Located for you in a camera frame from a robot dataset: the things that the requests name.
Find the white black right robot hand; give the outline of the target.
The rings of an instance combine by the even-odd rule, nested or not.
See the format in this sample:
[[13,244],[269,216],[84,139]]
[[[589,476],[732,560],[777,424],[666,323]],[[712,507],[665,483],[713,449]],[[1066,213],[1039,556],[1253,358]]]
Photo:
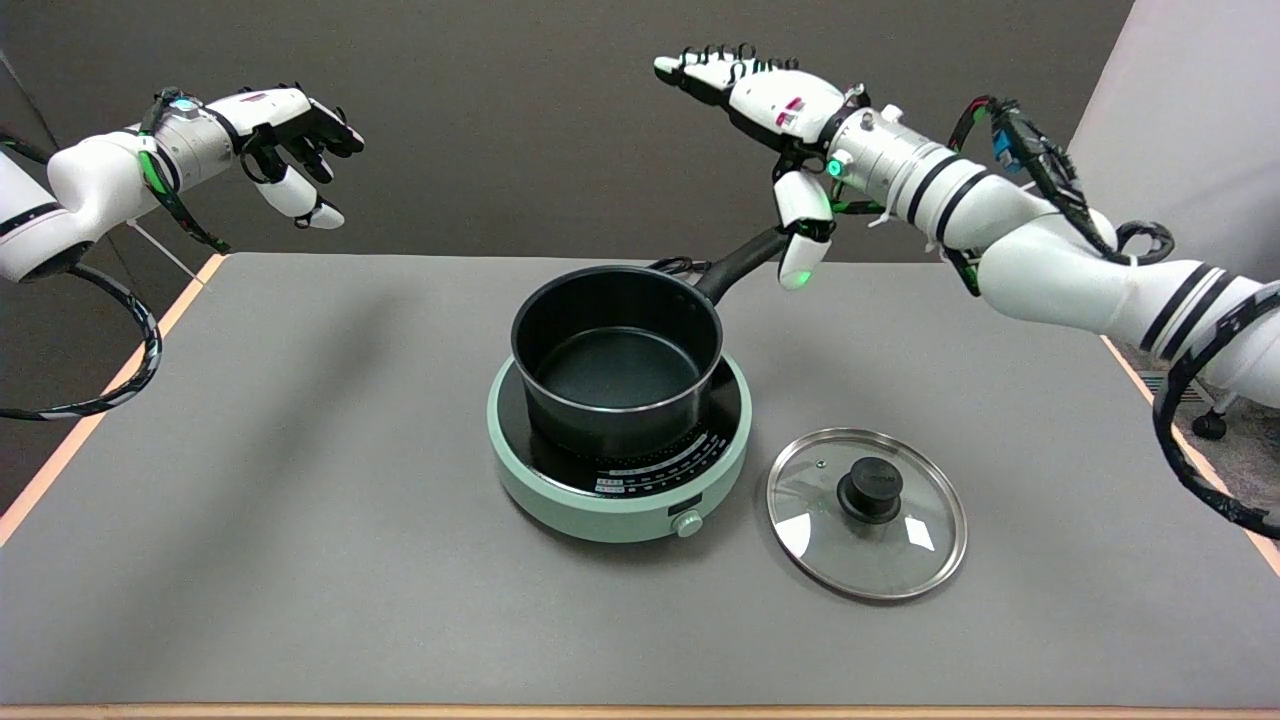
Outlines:
[[804,287],[826,259],[835,211],[820,173],[822,136],[845,106],[829,82],[788,59],[759,58],[753,46],[686,47],[653,61],[655,77],[705,105],[722,108],[731,124],[778,156],[771,173],[778,227],[787,245],[778,269],[783,290]]

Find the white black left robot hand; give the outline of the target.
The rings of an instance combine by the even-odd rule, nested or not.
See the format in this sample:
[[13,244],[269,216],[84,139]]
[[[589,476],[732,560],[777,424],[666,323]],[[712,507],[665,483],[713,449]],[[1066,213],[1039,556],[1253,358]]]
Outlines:
[[365,150],[364,136],[339,108],[330,109],[297,86],[246,90],[223,108],[241,140],[242,170],[262,199],[300,229],[334,231],[344,214],[317,191],[333,182],[326,160]]

